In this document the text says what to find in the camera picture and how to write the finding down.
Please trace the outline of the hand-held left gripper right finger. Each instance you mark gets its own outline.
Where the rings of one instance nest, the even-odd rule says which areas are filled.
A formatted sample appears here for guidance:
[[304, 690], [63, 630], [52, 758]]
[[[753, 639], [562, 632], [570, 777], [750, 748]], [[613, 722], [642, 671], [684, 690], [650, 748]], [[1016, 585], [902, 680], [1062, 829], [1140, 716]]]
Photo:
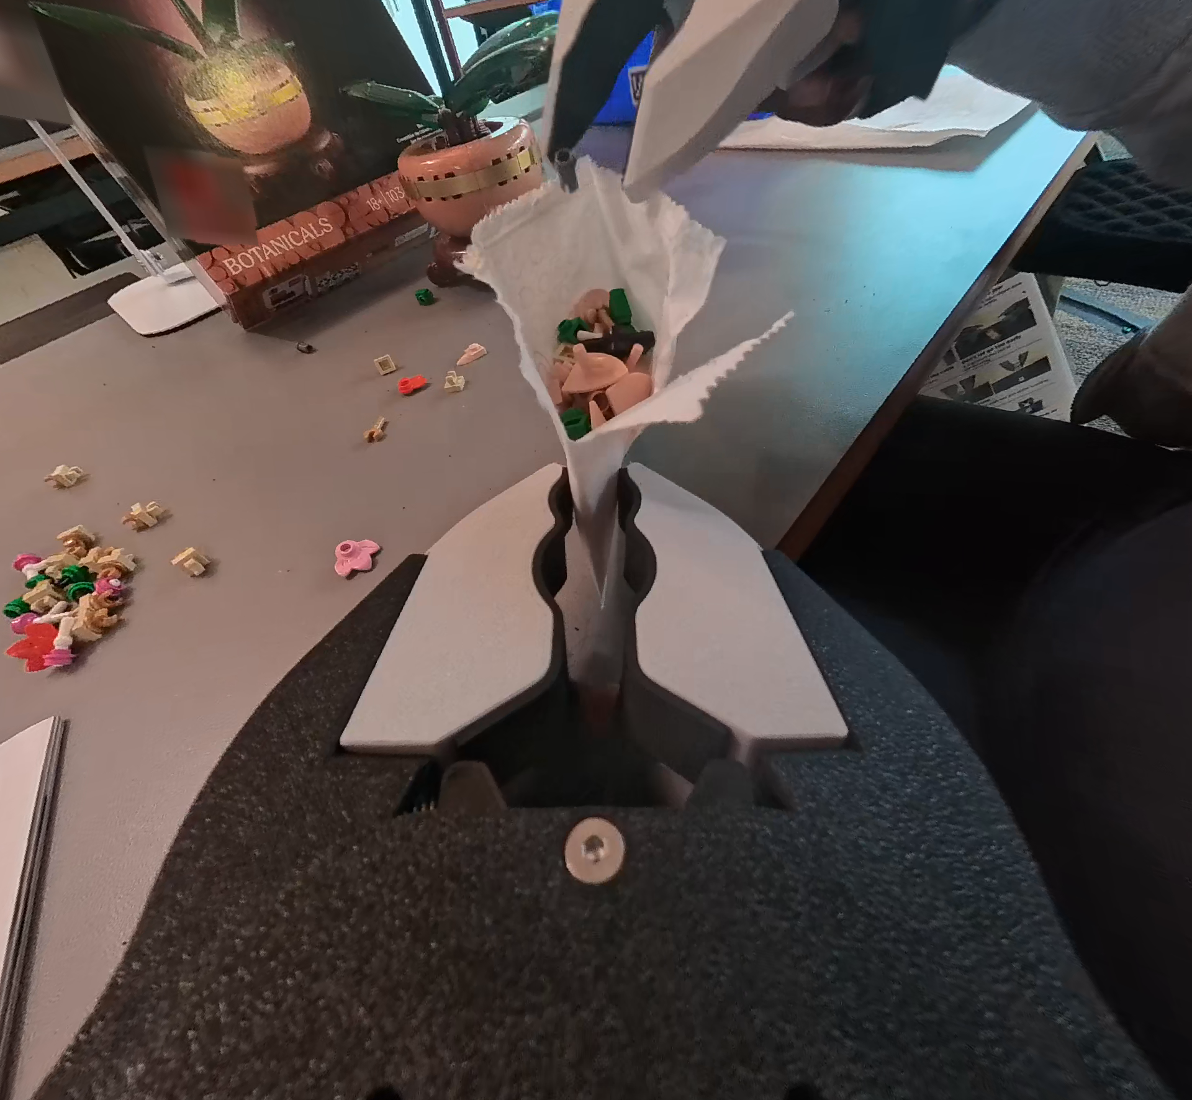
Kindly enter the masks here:
[[620, 697], [661, 765], [841, 748], [847, 725], [780, 590], [791, 564], [639, 464], [618, 476], [632, 597]]

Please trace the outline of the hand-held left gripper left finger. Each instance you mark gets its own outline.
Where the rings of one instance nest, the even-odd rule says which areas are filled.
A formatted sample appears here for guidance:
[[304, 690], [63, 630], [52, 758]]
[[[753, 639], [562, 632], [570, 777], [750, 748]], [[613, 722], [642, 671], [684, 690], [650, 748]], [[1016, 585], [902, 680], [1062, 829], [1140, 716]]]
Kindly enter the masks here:
[[548, 464], [439, 538], [340, 749], [442, 756], [560, 684], [566, 657], [557, 597], [570, 529], [567, 472]]

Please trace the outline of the toy brick orchid pot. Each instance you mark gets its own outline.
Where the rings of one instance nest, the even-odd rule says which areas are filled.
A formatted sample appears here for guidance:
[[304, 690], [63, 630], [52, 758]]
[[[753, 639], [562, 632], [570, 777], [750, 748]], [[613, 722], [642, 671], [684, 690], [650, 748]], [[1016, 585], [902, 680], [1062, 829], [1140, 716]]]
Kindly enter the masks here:
[[435, 234], [427, 268], [430, 283], [451, 288], [470, 282], [457, 259], [484, 217], [539, 188], [547, 160], [529, 123], [486, 118], [499, 93], [543, 87], [553, 56], [558, 14], [547, 12], [498, 31], [461, 64], [440, 0], [410, 0], [430, 56], [447, 59], [438, 73], [439, 96], [404, 90], [376, 80], [340, 92], [370, 104], [413, 140], [397, 159], [406, 201]]

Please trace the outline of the white paper bag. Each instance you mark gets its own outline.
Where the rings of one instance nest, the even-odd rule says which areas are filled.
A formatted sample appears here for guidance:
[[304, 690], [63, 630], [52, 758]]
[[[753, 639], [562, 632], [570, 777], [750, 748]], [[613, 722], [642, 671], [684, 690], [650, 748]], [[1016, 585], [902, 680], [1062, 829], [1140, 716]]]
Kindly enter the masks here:
[[617, 421], [577, 443], [562, 438], [579, 537], [610, 614], [623, 624], [632, 597], [622, 575], [618, 476], [633, 441], [650, 426], [696, 421], [712, 391], [761, 344], [776, 336], [791, 313], [765, 334], [732, 348], [682, 376], [674, 373], [677, 338], [703, 311], [724, 243], [662, 194], [633, 203], [618, 177], [584, 159], [577, 192], [551, 184], [515, 199], [476, 225], [462, 268], [486, 284], [511, 317], [525, 378], [541, 402], [538, 372], [547, 327], [591, 288], [625, 288], [633, 308], [657, 336], [655, 393]]

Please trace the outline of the heap of pink petals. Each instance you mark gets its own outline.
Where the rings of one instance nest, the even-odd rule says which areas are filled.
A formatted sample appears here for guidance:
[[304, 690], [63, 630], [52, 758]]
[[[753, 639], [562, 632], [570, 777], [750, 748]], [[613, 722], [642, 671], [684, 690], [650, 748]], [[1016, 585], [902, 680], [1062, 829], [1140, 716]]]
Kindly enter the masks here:
[[633, 346], [627, 360], [586, 354], [574, 346], [612, 331], [655, 334], [622, 287], [585, 291], [567, 313], [547, 327], [548, 343], [546, 354], [538, 359], [538, 372], [547, 403], [570, 443], [617, 421], [655, 393], [656, 344], [647, 354]]

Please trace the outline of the grey desk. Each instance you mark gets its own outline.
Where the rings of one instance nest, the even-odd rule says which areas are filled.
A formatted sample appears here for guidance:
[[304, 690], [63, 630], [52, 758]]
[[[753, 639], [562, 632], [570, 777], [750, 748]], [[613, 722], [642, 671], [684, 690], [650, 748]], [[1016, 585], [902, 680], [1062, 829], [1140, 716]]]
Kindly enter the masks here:
[[[726, 240], [676, 372], [793, 319], [700, 420], [650, 429], [631, 459], [764, 547], [814, 531], [832, 509], [812, 523], [815, 495], [842, 496], [846, 454], [871, 454], [1090, 144], [1031, 111], [914, 154], [717, 153], [674, 179], [666, 193]], [[428, 250], [268, 330], [216, 315], [143, 339], [109, 316], [2, 365], [2, 590], [15, 556], [76, 524], [143, 562], [126, 619], [72, 671], [2, 657], [2, 739], [68, 722], [10, 1098], [36, 1093], [90, 1014], [195, 795], [272, 687], [405, 557], [561, 457], [492, 297], [415, 303]], [[487, 355], [444, 393], [470, 344]], [[376, 372], [386, 354], [395, 376]], [[408, 376], [429, 390], [401, 397]], [[53, 490], [59, 464], [88, 480]], [[120, 524], [149, 501], [169, 518]], [[382, 548], [375, 568], [339, 578], [335, 545], [362, 539]], [[187, 547], [205, 576], [171, 567]]]

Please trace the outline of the blue plastic bin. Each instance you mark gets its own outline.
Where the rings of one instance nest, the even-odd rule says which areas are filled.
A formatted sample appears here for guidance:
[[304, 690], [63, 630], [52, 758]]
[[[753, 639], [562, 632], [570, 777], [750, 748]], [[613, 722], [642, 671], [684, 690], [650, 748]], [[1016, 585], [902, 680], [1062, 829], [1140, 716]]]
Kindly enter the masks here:
[[633, 125], [644, 74], [653, 56], [656, 36], [651, 32], [634, 47], [618, 73], [609, 99], [595, 116], [595, 126]]

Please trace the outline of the crumpled white paper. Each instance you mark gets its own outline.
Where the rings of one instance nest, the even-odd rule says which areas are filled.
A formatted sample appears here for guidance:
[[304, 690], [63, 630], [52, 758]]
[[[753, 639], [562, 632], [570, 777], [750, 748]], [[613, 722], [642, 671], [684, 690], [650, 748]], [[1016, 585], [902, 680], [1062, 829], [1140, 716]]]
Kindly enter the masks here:
[[926, 99], [910, 98], [867, 120], [810, 126], [775, 115], [751, 118], [722, 142], [722, 151], [879, 153], [932, 149], [950, 140], [984, 139], [1031, 103], [947, 65]]

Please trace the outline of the person's dark trousers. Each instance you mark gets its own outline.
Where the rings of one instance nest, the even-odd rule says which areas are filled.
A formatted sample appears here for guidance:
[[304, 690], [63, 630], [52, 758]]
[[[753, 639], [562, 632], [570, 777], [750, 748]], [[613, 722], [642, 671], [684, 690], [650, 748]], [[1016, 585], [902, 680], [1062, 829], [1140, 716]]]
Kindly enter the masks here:
[[800, 568], [988, 768], [1078, 956], [1190, 1079], [1189, 452], [917, 398]]

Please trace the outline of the cluster of tan pink pieces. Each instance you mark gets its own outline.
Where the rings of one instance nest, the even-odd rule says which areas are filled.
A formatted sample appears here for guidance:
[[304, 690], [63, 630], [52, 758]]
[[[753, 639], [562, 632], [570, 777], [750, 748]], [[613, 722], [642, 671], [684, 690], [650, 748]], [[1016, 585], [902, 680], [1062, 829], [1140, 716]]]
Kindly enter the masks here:
[[[444, 393], [462, 393], [466, 388], [466, 378], [462, 374], [462, 369], [476, 363], [480, 359], [484, 359], [487, 355], [487, 349], [479, 344], [470, 344], [463, 352], [458, 355], [451, 368], [444, 373], [442, 381], [442, 390]], [[395, 376], [399, 373], [399, 365], [395, 359], [390, 355], [382, 355], [373, 360], [376, 372], [382, 377]]]

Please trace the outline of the black mesh office chair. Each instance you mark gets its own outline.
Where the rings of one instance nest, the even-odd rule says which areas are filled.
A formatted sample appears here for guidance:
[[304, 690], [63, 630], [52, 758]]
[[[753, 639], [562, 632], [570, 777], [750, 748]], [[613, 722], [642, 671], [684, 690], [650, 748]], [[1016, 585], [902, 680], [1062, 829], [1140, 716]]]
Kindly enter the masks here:
[[1023, 243], [1018, 273], [1183, 293], [1190, 283], [1190, 193], [1131, 160], [1080, 169]]

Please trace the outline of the dark toy brick set box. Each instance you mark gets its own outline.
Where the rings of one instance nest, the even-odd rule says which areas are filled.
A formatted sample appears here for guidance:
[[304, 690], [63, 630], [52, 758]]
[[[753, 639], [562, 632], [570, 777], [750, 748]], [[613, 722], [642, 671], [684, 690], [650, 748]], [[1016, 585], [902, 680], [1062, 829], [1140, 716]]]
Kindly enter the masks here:
[[342, 286], [418, 217], [399, 127], [344, 89], [429, 84], [381, 0], [2, 0], [69, 111], [244, 331]]

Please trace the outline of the white pictogram label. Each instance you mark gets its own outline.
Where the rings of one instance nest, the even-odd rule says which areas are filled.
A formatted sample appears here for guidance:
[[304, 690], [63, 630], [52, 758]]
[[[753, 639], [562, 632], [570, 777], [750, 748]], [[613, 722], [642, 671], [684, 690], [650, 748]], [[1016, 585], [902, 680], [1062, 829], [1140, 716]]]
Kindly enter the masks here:
[[1061, 422], [1076, 395], [1066, 353], [1033, 274], [992, 288], [945, 349], [919, 396]]

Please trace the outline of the pile of mixed small bricks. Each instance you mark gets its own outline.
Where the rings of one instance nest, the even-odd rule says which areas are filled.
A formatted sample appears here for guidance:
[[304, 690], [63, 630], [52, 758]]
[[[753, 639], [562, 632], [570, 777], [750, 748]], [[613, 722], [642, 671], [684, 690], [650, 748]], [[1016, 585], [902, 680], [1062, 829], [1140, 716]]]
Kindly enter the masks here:
[[69, 670], [120, 625], [140, 561], [86, 526], [71, 526], [53, 549], [24, 552], [10, 566], [20, 587], [2, 590], [3, 654], [40, 673]]

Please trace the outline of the orchid picture instruction booklet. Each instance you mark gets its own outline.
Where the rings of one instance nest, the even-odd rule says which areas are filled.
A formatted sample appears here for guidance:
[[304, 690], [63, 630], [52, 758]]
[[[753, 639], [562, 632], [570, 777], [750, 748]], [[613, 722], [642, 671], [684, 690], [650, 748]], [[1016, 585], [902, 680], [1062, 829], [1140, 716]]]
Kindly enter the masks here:
[[1, 1008], [14, 1010], [60, 774], [67, 723], [53, 716], [1, 746]]

